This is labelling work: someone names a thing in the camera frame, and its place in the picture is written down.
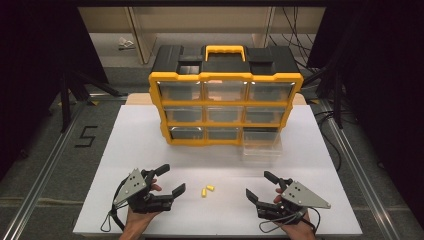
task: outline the cable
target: cable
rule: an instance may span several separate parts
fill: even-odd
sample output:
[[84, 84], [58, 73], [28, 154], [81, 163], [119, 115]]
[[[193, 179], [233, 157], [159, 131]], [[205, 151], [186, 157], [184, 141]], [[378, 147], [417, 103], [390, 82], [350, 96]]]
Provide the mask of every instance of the cable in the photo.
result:
[[314, 42], [312, 41], [312, 39], [309, 37], [309, 34], [306, 34], [306, 36], [308, 37], [309, 41], [311, 41], [312, 45], [314, 45]]
[[308, 86], [308, 87], [303, 87], [302, 90], [310, 89], [310, 88], [314, 88], [314, 87], [318, 87], [318, 86], [319, 86], [319, 84], [313, 85], [313, 86]]
[[[108, 221], [108, 225], [109, 225], [109, 229], [108, 229], [108, 230], [103, 229], [103, 226], [105, 225], [106, 221]], [[111, 230], [111, 229], [112, 229], [112, 227], [111, 227], [111, 225], [110, 225], [110, 212], [108, 212], [108, 213], [106, 214], [106, 218], [105, 218], [105, 220], [104, 220], [104, 221], [103, 221], [103, 223], [102, 223], [102, 226], [100, 226], [100, 230], [101, 230], [102, 232], [110, 232], [110, 230]]]
[[340, 154], [340, 152], [339, 152], [339, 150], [337, 149], [337, 147], [336, 147], [336, 145], [334, 145], [331, 141], [330, 141], [330, 139], [327, 137], [327, 135], [325, 135], [324, 134], [324, 132], [322, 131], [322, 125], [324, 124], [324, 122], [325, 121], [327, 121], [328, 119], [330, 119], [330, 118], [332, 118], [333, 117], [333, 115], [334, 115], [334, 111], [327, 111], [328, 112], [328, 114], [325, 116], [325, 117], [323, 117], [319, 122], [318, 122], [318, 126], [319, 126], [319, 131], [321, 132], [321, 134], [322, 134], [322, 136], [325, 138], [325, 140], [327, 140], [327, 142], [334, 148], [334, 150], [336, 150], [336, 153], [337, 153], [337, 156], [338, 156], [338, 164], [337, 164], [337, 166], [336, 166], [336, 171], [338, 172], [339, 170], [340, 170], [340, 168], [342, 167], [342, 156], [341, 156], [341, 154]]
[[286, 217], [277, 218], [277, 219], [273, 219], [273, 220], [263, 221], [263, 222], [259, 223], [259, 229], [260, 229], [263, 233], [270, 233], [270, 232], [274, 231], [275, 229], [280, 228], [281, 226], [280, 226], [280, 225], [277, 225], [276, 227], [274, 227], [274, 228], [272, 228], [272, 229], [270, 229], [270, 230], [268, 230], [268, 231], [264, 231], [264, 230], [262, 229], [262, 225], [263, 225], [263, 224], [265, 224], [265, 223], [270, 223], [270, 222], [275, 223], [276, 221], [281, 221], [281, 220], [286, 220], [286, 219], [289, 219], [289, 220], [288, 220], [287, 222], [280, 223], [280, 224], [281, 224], [281, 225], [287, 225], [287, 224], [289, 224], [289, 223], [293, 222], [293, 220], [295, 220], [295, 219], [296, 219], [296, 214], [292, 214], [292, 215], [289, 215], [289, 216], [286, 216]]
[[303, 65], [302, 63], [300, 63], [299, 61], [297, 61], [296, 59], [294, 60], [297, 64], [299, 64], [300, 66], [302, 66], [303, 68], [305, 68], [306, 70], [308, 70], [311, 73], [315, 73], [314, 70], [308, 68], [307, 66]]
[[[293, 43], [291, 42], [291, 41], [292, 41], [292, 39], [293, 39], [293, 35], [296, 37], [297, 45], [296, 45], [296, 44], [293, 44], [293, 45], [295, 45], [295, 46], [297, 46], [297, 47], [298, 47], [298, 49], [299, 49], [299, 53], [300, 53], [300, 56], [302, 57], [303, 61], [305, 62], [305, 65], [307, 65], [307, 61], [306, 61], [306, 59], [305, 59], [305, 56], [306, 56], [306, 58], [307, 58], [307, 59], [309, 59], [309, 55], [307, 54], [307, 52], [306, 52], [306, 50], [305, 50], [305, 49], [307, 49], [307, 48], [303, 47], [303, 45], [302, 45], [302, 43], [301, 43], [301, 41], [299, 40], [299, 37], [298, 37], [298, 35], [297, 35], [297, 27], [296, 27], [296, 25], [297, 25], [297, 15], [298, 15], [298, 12], [299, 12], [299, 8], [298, 8], [298, 7], [294, 7], [294, 8], [293, 8], [293, 11], [294, 11], [294, 23], [293, 23], [293, 25], [292, 25], [292, 23], [291, 23], [291, 21], [290, 21], [289, 17], [287, 16], [287, 13], [286, 13], [286, 10], [284, 9], [284, 7], [282, 7], [282, 9], [283, 9], [283, 12], [284, 12], [284, 16], [286, 17], [287, 22], [289, 23], [290, 29], [292, 30], [292, 35], [291, 35], [291, 37], [290, 37], [290, 40], [288, 40], [287, 38], [285, 38], [283, 34], [282, 34], [282, 36], [283, 36], [283, 38], [284, 38], [284, 39], [286, 39], [287, 41], [289, 41], [289, 47], [290, 47], [290, 45], [291, 45], [291, 44], [293, 44]], [[311, 72], [313, 72], [313, 73], [315, 73], [315, 72], [316, 72], [316, 71], [315, 71], [315, 70], [313, 70], [313, 69], [310, 69], [310, 68], [307, 68], [307, 69], [309, 69], [309, 70], [310, 70]]]
[[275, 46], [277, 46], [277, 44], [275, 43], [274, 39], [272, 39], [271, 35], [269, 35], [269, 38], [271, 39], [271, 41], [274, 43]]
[[316, 210], [316, 209], [315, 209], [315, 208], [313, 208], [313, 207], [310, 207], [310, 209], [314, 210], [314, 211], [318, 214], [318, 223], [317, 223], [317, 225], [316, 225], [316, 226], [314, 226], [314, 227], [315, 227], [314, 234], [315, 234], [315, 233], [318, 231], [319, 224], [321, 223], [321, 214], [319, 214], [318, 210]]

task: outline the yellow foam earplug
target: yellow foam earplug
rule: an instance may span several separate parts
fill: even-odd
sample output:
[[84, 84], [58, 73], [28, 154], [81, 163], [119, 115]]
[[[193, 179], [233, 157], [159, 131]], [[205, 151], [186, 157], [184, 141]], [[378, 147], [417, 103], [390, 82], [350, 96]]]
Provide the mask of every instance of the yellow foam earplug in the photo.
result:
[[215, 187], [212, 185], [207, 185], [206, 189], [208, 189], [209, 191], [213, 192], [215, 190]]
[[206, 197], [206, 188], [202, 189], [202, 197], [205, 198]]

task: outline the tripod leg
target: tripod leg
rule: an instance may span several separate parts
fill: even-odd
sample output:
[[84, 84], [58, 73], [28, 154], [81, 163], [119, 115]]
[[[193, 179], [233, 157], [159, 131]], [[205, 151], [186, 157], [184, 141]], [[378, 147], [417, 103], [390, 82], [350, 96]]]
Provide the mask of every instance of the tripod leg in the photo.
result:
[[109, 87], [108, 85], [98, 82], [97, 80], [93, 79], [92, 77], [82, 73], [82, 72], [78, 72], [78, 71], [74, 71], [73, 72], [77, 77], [79, 77], [80, 79], [83, 79], [84, 81], [86, 81], [87, 83], [93, 84], [94, 86], [96, 86], [97, 88], [109, 93], [110, 95], [114, 96], [114, 97], [121, 97], [121, 96], [126, 96], [127, 94], [123, 94], [120, 93], [119, 91]]
[[342, 74], [340, 73], [340, 70], [338, 70], [336, 72], [336, 81], [335, 81], [335, 86], [334, 86], [334, 120], [337, 123], [337, 126], [340, 129], [343, 129], [343, 125], [342, 125], [342, 113], [341, 113], [341, 108], [342, 108]]
[[311, 76], [307, 77], [305, 79], [305, 81], [303, 81], [302, 87], [306, 87], [307, 85], [311, 84], [312, 82], [314, 82], [318, 78], [322, 78], [323, 75], [325, 75], [326, 71], [327, 71], [327, 68], [326, 67], [323, 67], [318, 72], [316, 72], [316, 73], [312, 74]]
[[69, 106], [68, 84], [65, 74], [60, 79], [60, 99], [62, 101], [62, 130], [64, 132], [71, 122], [71, 108]]

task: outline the human hand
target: human hand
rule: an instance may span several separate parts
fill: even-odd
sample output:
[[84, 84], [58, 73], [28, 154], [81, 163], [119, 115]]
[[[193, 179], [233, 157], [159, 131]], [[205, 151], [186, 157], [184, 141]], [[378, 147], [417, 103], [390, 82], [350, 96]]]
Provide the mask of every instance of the human hand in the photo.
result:
[[[156, 184], [157, 179], [152, 181], [152, 190], [161, 191], [162, 188]], [[128, 207], [127, 223], [125, 225], [124, 232], [122, 233], [120, 240], [133, 240], [138, 239], [141, 234], [146, 230], [149, 223], [161, 212], [153, 213], [135, 213], [130, 207]]]
[[[279, 203], [282, 200], [281, 194], [283, 193], [283, 190], [281, 188], [277, 188], [275, 191], [279, 194], [275, 197], [274, 203]], [[310, 222], [308, 212], [306, 212], [303, 218]], [[291, 240], [315, 240], [315, 235], [312, 231], [312, 228], [302, 221], [296, 225], [278, 225], [284, 232], [287, 233]]]

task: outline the finger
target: finger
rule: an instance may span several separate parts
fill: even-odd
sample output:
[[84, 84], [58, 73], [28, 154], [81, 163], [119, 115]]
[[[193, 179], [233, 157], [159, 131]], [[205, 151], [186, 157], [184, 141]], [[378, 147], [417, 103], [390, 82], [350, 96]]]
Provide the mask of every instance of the finger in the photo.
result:
[[283, 198], [280, 195], [278, 195], [274, 198], [274, 203], [279, 203], [281, 202], [281, 200], [283, 200]]
[[157, 184], [152, 184], [152, 190], [159, 192], [159, 191], [162, 191], [162, 188]]

